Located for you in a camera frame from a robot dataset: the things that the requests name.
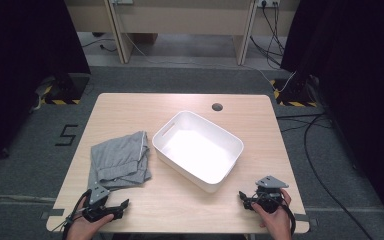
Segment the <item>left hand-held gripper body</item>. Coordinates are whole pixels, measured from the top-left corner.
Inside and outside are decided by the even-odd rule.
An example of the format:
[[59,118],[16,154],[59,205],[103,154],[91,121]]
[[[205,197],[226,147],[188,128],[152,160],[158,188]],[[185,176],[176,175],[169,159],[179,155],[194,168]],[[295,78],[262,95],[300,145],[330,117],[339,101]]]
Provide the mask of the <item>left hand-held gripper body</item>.
[[81,214],[90,223],[97,222],[106,216],[113,218],[105,204],[110,191],[102,186],[95,186],[87,190],[86,199],[82,206]]

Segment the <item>person's right hand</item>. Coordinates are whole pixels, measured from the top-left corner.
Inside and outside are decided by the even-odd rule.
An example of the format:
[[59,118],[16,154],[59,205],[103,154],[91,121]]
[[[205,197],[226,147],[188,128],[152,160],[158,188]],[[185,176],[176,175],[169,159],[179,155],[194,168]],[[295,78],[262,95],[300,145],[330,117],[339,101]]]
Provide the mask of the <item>person's right hand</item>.
[[261,228],[266,228],[274,240],[292,240],[291,222],[288,212],[284,209],[291,203],[291,197],[288,192],[281,189],[284,201],[278,206],[275,212],[267,213],[257,203],[252,204],[254,211],[261,217]]

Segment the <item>person's left hand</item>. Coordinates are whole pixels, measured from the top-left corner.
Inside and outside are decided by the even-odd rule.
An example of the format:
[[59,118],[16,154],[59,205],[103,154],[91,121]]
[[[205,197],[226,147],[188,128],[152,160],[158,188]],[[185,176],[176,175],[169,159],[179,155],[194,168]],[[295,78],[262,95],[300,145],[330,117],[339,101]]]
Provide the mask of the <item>person's left hand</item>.
[[81,213],[75,212],[65,240],[92,240],[100,228],[111,222],[113,218],[114,215],[109,214],[96,222],[89,222]]

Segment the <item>grey pants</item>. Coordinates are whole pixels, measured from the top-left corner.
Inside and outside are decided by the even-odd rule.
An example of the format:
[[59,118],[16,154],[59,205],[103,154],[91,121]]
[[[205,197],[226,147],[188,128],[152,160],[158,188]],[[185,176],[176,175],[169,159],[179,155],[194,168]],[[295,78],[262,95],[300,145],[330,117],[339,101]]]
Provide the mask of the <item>grey pants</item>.
[[88,185],[97,183],[117,190],[139,186],[150,180],[147,133],[138,131],[91,147]]

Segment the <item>black curtain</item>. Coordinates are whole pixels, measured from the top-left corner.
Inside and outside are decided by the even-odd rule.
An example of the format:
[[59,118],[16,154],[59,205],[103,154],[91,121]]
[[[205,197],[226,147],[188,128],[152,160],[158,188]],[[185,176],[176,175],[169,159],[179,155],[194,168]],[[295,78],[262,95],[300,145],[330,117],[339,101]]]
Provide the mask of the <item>black curtain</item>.
[[64,0],[0,0],[0,152],[45,78],[89,72]]
[[283,69],[319,87],[384,205],[384,0],[299,0]]

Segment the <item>grey tape strip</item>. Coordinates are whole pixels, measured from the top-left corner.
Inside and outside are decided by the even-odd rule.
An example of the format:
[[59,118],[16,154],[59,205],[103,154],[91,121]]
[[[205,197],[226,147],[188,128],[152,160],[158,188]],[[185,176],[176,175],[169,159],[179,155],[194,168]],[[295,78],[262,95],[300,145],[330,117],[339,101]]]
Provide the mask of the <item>grey tape strip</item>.
[[311,227],[318,226],[318,221],[315,218],[310,218],[308,215],[295,213],[294,217],[296,221],[308,222]]
[[63,214],[64,214],[64,209],[51,209],[47,212],[42,212],[40,219],[41,220],[47,220],[51,216],[63,216]]

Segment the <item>beige wooden desk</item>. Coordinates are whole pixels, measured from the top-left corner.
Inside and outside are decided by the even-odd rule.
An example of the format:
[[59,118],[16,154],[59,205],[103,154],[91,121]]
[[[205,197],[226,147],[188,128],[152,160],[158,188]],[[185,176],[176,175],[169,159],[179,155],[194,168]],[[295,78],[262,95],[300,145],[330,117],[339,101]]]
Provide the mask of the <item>beige wooden desk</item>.
[[129,62],[133,34],[227,35],[236,61],[245,63],[249,39],[289,33],[301,0],[280,0],[278,8],[258,8],[257,0],[64,0],[78,32],[115,37],[120,62]]

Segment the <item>white wall socket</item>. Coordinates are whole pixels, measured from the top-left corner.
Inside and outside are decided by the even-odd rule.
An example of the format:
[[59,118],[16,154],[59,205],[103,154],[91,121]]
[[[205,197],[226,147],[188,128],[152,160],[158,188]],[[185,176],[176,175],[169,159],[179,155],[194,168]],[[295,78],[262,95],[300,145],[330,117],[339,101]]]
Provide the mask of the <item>white wall socket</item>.
[[257,0],[258,8],[278,8],[280,0]]

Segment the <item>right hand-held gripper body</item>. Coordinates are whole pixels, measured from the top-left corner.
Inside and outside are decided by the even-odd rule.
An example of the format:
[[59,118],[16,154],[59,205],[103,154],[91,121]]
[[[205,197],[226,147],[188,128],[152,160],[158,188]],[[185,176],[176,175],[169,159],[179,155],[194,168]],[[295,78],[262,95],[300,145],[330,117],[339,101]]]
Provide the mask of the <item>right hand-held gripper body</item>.
[[256,182],[256,198],[254,202],[259,204],[267,213],[274,213],[284,200],[281,190],[289,185],[274,176],[266,176]]

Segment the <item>white plastic bin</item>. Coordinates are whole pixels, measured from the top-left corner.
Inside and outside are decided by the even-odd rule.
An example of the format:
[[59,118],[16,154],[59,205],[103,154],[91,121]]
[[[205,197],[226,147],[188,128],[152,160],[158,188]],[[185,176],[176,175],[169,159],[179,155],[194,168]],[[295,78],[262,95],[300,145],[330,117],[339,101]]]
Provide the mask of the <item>white plastic bin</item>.
[[216,192],[243,152],[241,139],[191,111],[180,111],[153,136],[157,156],[207,193]]

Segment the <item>black stand base striped tape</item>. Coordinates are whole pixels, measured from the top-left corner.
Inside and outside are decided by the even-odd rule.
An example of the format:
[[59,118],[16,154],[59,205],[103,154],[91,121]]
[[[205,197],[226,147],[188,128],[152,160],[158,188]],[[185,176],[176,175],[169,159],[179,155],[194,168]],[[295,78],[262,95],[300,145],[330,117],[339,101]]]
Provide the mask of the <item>black stand base striped tape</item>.
[[293,107],[316,107],[316,97],[306,81],[295,81],[291,77],[270,81],[278,105]]
[[49,76],[36,90],[38,105],[77,105],[89,80],[88,74],[67,74],[62,79]]

